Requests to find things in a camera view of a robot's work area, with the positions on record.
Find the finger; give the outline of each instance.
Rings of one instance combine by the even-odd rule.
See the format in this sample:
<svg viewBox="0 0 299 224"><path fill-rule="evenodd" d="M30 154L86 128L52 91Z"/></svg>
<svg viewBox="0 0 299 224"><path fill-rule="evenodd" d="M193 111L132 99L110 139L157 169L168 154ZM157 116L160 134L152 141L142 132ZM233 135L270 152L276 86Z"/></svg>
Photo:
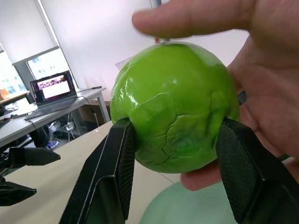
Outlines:
<svg viewBox="0 0 299 224"><path fill-rule="evenodd" d="M181 174L181 182L188 190L199 190L221 181L218 161L211 162L201 169Z"/></svg>
<svg viewBox="0 0 299 224"><path fill-rule="evenodd" d="M133 15L141 32L163 38L249 29L255 0L171 0Z"/></svg>

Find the green ball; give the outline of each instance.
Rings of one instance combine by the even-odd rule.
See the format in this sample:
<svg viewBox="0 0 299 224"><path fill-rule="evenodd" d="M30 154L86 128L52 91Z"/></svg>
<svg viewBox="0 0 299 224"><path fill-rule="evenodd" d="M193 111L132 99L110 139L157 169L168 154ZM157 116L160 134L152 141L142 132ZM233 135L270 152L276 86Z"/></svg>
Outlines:
<svg viewBox="0 0 299 224"><path fill-rule="evenodd" d="M190 43L163 43L133 57L111 99L115 123L129 118L136 159L162 173L199 169L216 159L225 117L238 119L234 81L221 61Z"/></svg>

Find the hand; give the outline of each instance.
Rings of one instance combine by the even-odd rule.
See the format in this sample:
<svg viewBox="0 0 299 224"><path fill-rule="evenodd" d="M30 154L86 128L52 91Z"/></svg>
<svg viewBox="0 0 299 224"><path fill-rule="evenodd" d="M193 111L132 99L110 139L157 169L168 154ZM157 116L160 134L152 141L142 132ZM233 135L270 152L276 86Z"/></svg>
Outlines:
<svg viewBox="0 0 299 224"><path fill-rule="evenodd" d="M238 92L240 122L249 126L275 156L294 157L286 166L299 180L299 1L297 0L171 0L133 15L141 32L179 38L230 29L250 35L228 69ZM217 161L182 174L190 190L221 180Z"/></svg>

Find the desk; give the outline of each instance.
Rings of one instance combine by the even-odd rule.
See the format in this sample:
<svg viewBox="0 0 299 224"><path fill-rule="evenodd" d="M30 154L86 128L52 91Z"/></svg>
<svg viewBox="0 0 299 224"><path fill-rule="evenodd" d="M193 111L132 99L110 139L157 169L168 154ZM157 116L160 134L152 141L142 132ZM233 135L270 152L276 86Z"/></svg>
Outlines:
<svg viewBox="0 0 299 224"><path fill-rule="evenodd" d="M33 119L31 119L31 121L34 123L34 126L36 128L42 127L43 125L48 124L51 121L54 121L57 118L86 104L85 98L87 98L88 101L98 98L99 106L100 106L101 112L103 114L104 121L108 122L110 120L110 117L109 117L109 114L108 114L108 111L107 111L107 108L105 105L105 101L104 101L103 95L102 95L102 92L105 89L106 88L101 88L101 89L80 92L80 93L78 93L78 99L69 108L66 108L66 109L63 109L60 111L56 111L56 112L53 112L50 114L46 114L41 117L33 118ZM10 115L11 115L11 113L0 117L0 119L10 117ZM29 121L24 121L24 118L25 117L11 119L11 121L8 124L4 125L0 129L0 147L35 130L35 127L32 125L32 123ZM75 124L79 129L80 125L78 124L78 122L75 121Z"/></svg>
<svg viewBox="0 0 299 224"><path fill-rule="evenodd" d="M55 150L61 160L43 167L23 167L6 181L36 188L31 198L0 209L1 224L58 224L83 164L107 135L108 122ZM139 224L147 205L163 189L179 181L178 174L160 174L135 163L129 219L126 224Z"/></svg>
<svg viewBox="0 0 299 224"><path fill-rule="evenodd" d="M29 102L29 100L27 98L28 94L29 94L29 91L24 91L24 92L16 93L16 94L10 94L9 98L0 100L0 104L3 106L7 106L7 105L12 104L20 99L23 99L23 98L26 98L27 101Z"/></svg>

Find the monitor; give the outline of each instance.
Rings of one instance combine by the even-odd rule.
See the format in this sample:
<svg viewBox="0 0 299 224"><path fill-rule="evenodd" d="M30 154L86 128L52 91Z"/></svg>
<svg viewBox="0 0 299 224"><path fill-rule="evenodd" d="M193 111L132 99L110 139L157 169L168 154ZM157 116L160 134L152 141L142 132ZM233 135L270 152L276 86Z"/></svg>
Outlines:
<svg viewBox="0 0 299 224"><path fill-rule="evenodd" d="M77 96L70 71L30 82L37 105Z"/></svg>

